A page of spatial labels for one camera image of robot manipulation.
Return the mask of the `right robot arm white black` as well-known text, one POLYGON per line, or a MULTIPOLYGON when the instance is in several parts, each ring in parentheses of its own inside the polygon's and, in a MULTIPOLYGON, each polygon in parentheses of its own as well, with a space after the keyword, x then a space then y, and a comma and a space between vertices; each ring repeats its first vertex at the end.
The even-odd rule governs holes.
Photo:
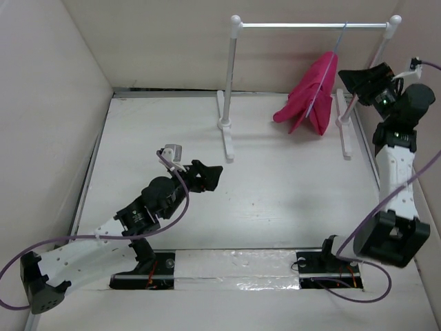
POLYGON ((434 91, 423 83, 404 87, 406 74, 394 74, 386 63, 341 70, 338 75, 362 105, 374 107, 382 118, 372 138, 380 202, 345 240, 335 237, 332 248, 318 255, 318 262, 328 272, 344 260, 371 259, 404 268, 431 234, 414 202, 413 182, 421 174, 413 171, 413 161, 416 126, 435 103, 434 91))

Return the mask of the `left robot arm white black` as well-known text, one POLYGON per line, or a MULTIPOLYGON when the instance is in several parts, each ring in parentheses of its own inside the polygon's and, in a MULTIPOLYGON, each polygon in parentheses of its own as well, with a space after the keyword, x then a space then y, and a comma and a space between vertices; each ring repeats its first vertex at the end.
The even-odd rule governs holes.
POLYGON ((171 219, 181 205, 189 206, 190 193, 215 191, 223 167, 193 160, 168 172, 152 179, 140 196, 91 234, 77 235, 42 254, 29 249, 21 256, 20 277, 31 313, 47 312, 74 290, 122 272, 124 260, 137 273, 154 268, 156 255, 147 238, 164 231, 161 219, 171 219))

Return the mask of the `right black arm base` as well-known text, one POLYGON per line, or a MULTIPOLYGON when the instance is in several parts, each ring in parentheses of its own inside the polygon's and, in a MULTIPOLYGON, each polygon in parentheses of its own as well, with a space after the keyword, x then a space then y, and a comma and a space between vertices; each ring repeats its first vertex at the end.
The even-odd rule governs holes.
POLYGON ((358 265, 352 266, 332 254, 335 237, 326 238, 321 248, 296 251, 291 270, 298 273, 301 289, 364 288, 358 265))

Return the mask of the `blue wire hanger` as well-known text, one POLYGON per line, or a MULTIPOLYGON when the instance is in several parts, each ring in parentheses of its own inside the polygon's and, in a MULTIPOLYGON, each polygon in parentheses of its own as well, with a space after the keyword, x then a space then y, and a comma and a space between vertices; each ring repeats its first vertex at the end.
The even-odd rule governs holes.
POLYGON ((329 60, 329 62, 328 62, 328 64, 327 64, 327 67, 326 67, 326 69, 325 69, 325 71, 324 71, 324 73, 323 73, 323 76, 322 76, 321 80, 320 80, 320 84, 318 85, 318 88, 317 88, 317 90, 316 90, 316 92, 315 92, 315 95, 314 95, 313 99, 311 100, 311 103, 309 104, 309 107, 308 107, 308 109, 307 109, 307 113, 306 113, 306 117, 307 117, 307 118, 309 117, 309 115, 310 115, 310 113, 311 113, 311 110, 312 110, 312 108, 313 108, 313 106, 314 106, 314 104, 315 104, 315 101, 316 101, 316 99, 317 99, 317 96, 318 96, 319 92, 320 92, 321 89, 322 89, 322 85, 323 85, 323 83, 325 82, 325 79, 326 79, 326 76, 327 76, 327 74, 328 74, 328 71, 329 71, 329 69, 330 69, 330 67, 331 67, 331 65, 332 65, 332 63, 333 63, 334 58, 336 57, 336 54, 337 54, 337 52, 338 52, 338 47, 339 47, 339 45, 340 45, 340 42, 341 42, 342 36, 343 36, 343 34, 345 33, 345 30, 347 29, 347 25, 348 25, 348 23, 349 23, 348 21, 345 22, 345 24, 344 24, 344 26, 343 26, 343 28, 342 28, 342 30, 341 30, 341 33, 340 33, 340 35, 339 35, 339 37, 338 37, 338 39, 337 39, 337 42, 336 42, 336 44, 335 44, 335 46, 334 46, 334 48, 333 48, 333 50, 332 50, 332 52, 331 52, 330 60, 329 60))

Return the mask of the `pink trousers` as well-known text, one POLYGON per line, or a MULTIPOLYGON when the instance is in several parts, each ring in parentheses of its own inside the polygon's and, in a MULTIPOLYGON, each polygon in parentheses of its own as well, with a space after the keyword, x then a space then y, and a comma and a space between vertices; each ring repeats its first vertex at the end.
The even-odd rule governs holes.
POLYGON ((287 102, 281 110, 275 112, 273 121, 282 123, 292 120, 293 124, 289 129, 292 133, 305 120, 309 120, 314 132, 319 136, 326 132, 331 115, 332 97, 331 93, 334 88, 336 71, 338 66, 338 56, 333 60, 333 63, 328 71, 322 89, 319 92, 315 104, 311 110, 309 117, 306 117, 307 109, 315 92, 320 84, 320 80, 330 60, 331 52, 324 53, 319 59, 311 64, 302 79, 288 94, 287 102))

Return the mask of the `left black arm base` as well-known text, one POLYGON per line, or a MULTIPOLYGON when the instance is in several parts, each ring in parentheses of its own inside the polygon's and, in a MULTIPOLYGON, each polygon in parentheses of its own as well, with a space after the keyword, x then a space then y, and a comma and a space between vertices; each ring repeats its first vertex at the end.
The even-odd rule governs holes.
POLYGON ((131 241, 135 253, 133 270, 114 274, 109 287, 113 290, 173 290, 176 266, 175 250, 154 251, 146 239, 131 241))

